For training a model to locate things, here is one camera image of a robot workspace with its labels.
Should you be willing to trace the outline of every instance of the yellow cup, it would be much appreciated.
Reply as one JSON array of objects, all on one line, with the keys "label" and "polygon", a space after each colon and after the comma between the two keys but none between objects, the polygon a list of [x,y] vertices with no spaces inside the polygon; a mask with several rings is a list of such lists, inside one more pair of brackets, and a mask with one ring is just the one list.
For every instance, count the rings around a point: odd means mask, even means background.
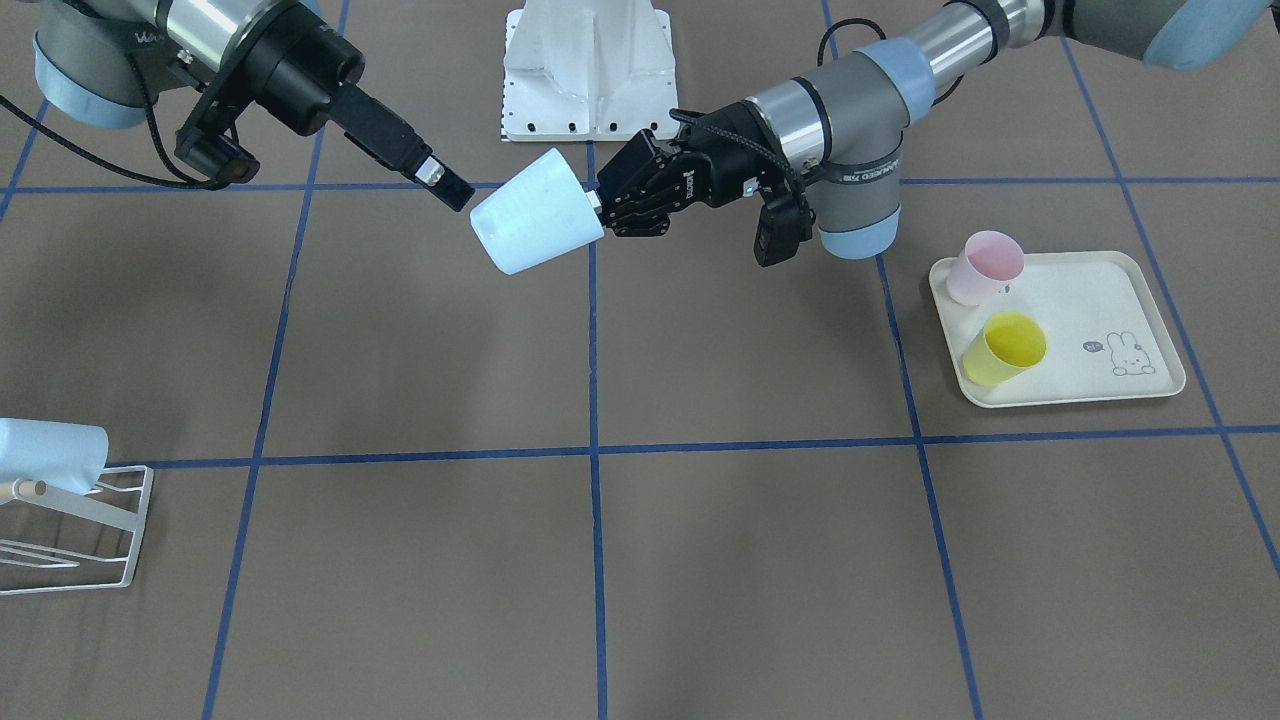
[{"label": "yellow cup", "polygon": [[965,351],[961,364],[970,380],[995,387],[1034,368],[1048,341],[1039,324],[1021,313],[996,313]]}]

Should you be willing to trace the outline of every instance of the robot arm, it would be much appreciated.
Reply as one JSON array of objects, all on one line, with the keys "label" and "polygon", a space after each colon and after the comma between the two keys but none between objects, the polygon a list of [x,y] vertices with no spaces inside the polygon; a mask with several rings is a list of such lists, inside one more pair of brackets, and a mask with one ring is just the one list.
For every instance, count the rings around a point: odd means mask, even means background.
[{"label": "robot arm", "polygon": [[952,0],[900,37],[708,115],[677,117],[686,127],[669,142],[641,131],[600,169],[594,200],[616,234],[654,236],[692,202],[718,208],[760,195],[760,265],[794,256],[813,224],[835,255],[870,258],[897,234],[902,131],[960,76],[1050,35],[1194,69],[1235,45],[1271,5]]},{"label": "robot arm", "polygon": [[474,193],[408,123],[357,86],[364,55],[320,19],[314,3],[44,0],[42,6],[36,76],[54,105],[90,124],[129,127],[160,92],[195,87],[201,96],[178,131],[175,154],[220,183],[248,182],[257,173],[259,161],[232,132],[257,102],[301,136],[333,120],[378,163],[456,211]]}]

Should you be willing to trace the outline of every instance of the pink cup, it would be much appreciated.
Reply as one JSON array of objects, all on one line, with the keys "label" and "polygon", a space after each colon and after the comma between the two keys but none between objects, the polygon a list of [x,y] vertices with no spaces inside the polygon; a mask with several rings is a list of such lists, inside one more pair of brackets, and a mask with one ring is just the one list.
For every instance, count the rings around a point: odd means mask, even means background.
[{"label": "pink cup", "polygon": [[982,305],[1020,275],[1025,264],[1023,249],[1014,238],[996,231],[977,232],[951,264],[947,295],[960,305]]}]

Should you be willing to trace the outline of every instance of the rabbit illustration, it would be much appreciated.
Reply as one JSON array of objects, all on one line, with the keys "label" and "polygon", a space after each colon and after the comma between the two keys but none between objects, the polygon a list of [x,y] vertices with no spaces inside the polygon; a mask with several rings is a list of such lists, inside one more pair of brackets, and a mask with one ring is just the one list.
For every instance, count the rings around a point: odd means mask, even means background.
[{"label": "rabbit illustration", "polygon": [[1107,334],[1107,347],[1111,348],[1112,373],[1116,375],[1152,375],[1156,373],[1151,356],[1138,345],[1138,337],[1130,332]]}]

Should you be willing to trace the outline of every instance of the white tray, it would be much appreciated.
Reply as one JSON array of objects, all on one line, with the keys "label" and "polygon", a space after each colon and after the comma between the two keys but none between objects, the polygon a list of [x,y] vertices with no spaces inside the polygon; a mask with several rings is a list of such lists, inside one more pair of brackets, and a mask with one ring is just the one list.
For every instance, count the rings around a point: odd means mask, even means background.
[{"label": "white tray", "polygon": [[[955,258],[929,270],[960,389],[980,407],[1021,407],[1167,397],[1187,386],[1187,370],[1151,296],[1142,268],[1123,252],[1027,255],[1027,269],[977,307],[947,295]],[[1044,360],[996,387],[968,377],[960,359],[987,318],[1016,310],[1036,319],[1048,338]]]}]

